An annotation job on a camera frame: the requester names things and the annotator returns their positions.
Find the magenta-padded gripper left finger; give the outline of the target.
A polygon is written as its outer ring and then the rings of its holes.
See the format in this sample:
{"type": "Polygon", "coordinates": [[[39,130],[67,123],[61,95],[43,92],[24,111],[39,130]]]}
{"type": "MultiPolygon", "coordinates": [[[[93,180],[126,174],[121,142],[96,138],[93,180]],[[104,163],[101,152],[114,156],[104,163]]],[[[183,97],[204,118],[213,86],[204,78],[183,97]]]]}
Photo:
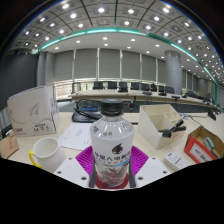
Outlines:
{"type": "Polygon", "coordinates": [[[87,147],[76,157],[67,158],[54,174],[81,187],[93,188],[96,169],[92,147],[87,147]]]}

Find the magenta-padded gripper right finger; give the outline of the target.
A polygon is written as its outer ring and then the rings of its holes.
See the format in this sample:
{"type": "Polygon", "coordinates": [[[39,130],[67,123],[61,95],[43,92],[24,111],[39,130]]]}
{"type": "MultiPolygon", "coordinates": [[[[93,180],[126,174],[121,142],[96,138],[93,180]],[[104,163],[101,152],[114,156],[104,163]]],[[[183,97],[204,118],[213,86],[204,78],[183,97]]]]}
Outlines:
{"type": "Polygon", "coordinates": [[[165,165],[157,158],[150,157],[133,146],[129,164],[129,184],[140,188],[170,174],[165,165]]]}

